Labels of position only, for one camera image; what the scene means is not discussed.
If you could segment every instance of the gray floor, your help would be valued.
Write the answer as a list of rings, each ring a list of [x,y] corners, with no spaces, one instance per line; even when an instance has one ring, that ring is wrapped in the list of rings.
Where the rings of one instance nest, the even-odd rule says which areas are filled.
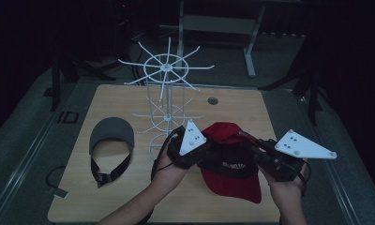
[[[166,38],[158,44],[144,36],[136,39],[152,53],[167,51]],[[185,53],[202,45],[189,57],[191,67],[215,65],[206,71],[192,70],[187,80],[194,84],[255,89],[282,78],[303,41],[296,37],[258,37],[252,54],[258,77],[252,79],[247,76],[240,47],[187,40]],[[138,59],[139,53],[139,46],[133,44],[132,60]],[[140,62],[147,57],[143,53]],[[63,82],[61,105],[56,112],[50,112],[51,99],[42,96],[51,86],[48,71],[37,79],[0,129],[0,224],[52,224],[47,219],[53,200],[45,183],[47,174],[67,164],[98,85],[122,84],[132,79],[128,67],[110,71],[109,75],[117,80],[104,82],[84,75],[78,83]],[[262,92],[277,137],[292,128],[338,153],[334,161],[310,161],[312,178],[303,200],[308,224],[375,224],[375,187],[344,126],[322,98],[319,98],[322,111],[316,113],[318,126],[312,126],[305,99],[291,93],[294,82]],[[76,124],[57,123],[61,112],[79,113],[80,117]],[[60,177],[57,172],[52,181],[57,183]]]

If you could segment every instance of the metal stand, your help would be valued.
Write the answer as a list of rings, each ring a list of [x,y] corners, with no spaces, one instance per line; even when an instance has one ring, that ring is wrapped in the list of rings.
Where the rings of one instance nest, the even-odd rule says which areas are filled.
[[[145,74],[144,77],[135,80],[133,82],[126,82],[125,84],[131,85],[134,83],[146,82],[147,86],[147,99],[149,101],[149,109],[150,114],[138,114],[134,113],[136,116],[140,117],[148,117],[151,120],[152,127],[147,130],[142,131],[141,133],[146,133],[152,129],[157,129],[162,133],[157,135],[150,143],[149,143],[149,153],[152,159],[155,159],[151,154],[152,147],[161,147],[162,142],[160,144],[154,144],[155,140],[162,136],[168,136],[171,131],[179,126],[185,124],[187,119],[193,118],[200,118],[202,116],[186,116],[185,114],[185,106],[189,104],[191,101],[185,101],[185,89],[186,87],[190,87],[194,90],[198,89],[187,82],[186,77],[190,69],[210,69],[211,67],[190,67],[186,58],[194,54],[196,51],[200,49],[198,47],[195,51],[187,54],[184,57],[180,57],[175,54],[170,53],[171,48],[171,38],[169,38],[168,43],[168,51],[167,53],[156,54],[153,55],[149,51],[147,51],[144,46],[139,42],[139,45],[143,50],[145,50],[151,57],[147,59],[144,64],[137,64],[137,63],[130,63],[119,60],[123,64],[133,65],[133,66],[140,66],[143,67],[143,72]],[[158,83],[158,85],[150,85],[149,82]],[[173,85],[175,83],[182,84],[182,103],[181,105],[175,105],[173,99]],[[158,103],[155,103],[152,99],[151,89],[152,88],[160,88],[160,96]]]

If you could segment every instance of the cap brim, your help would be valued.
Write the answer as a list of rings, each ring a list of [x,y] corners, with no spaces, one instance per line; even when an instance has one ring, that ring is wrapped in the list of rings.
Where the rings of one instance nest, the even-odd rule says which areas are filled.
[[[205,184],[217,195],[240,198],[253,203],[261,202],[262,194],[258,174],[248,179],[232,179],[204,168],[200,170]]]

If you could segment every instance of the cap logo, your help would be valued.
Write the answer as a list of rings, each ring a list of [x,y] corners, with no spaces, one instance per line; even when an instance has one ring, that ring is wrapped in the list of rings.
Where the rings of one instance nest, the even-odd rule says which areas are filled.
[[[222,162],[222,166],[236,170],[244,169],[246,167],[243,163],[229,164],[227,162]]]

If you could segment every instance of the wooden table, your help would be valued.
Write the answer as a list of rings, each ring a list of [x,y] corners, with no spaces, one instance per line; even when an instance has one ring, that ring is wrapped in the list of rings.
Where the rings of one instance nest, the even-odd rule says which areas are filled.
[[[174,104],[182,104],[181,87],[173,89]],[[54,197],[48,213],[52,222],[96,222],[130,200],[150,183],[153,160],[148,145],[161,132],[151,129],[147,87],[104,84],[98,87],[83,122],[62,177],[59,188],[68,192],[65,199]],[[159,87],[150,87],[154,104],[159,105]],[[186,89],[186,116],[195,118],[196,126],[203,130],[214,122],[234,122],[241,129],[261,139],[275,139],[268,112],[259,91],[220,88]],[[217,105],[208,103],[216,98]],[[127,120],[135,133],[133,157],[126,172],[113,183],[98,188],[90,170],[89,139],[94,126],[107,117]],[[128,153],[122,142],[100,142],[95,156],[97,164],[106,173],[112,170]],[[214,194],[204,183],[197,166],[193,166],[181,185],[155,208],[149,222],[275,222],[279,213],[269,193],[269,187],[260,173],[262,202],[223,197]]]

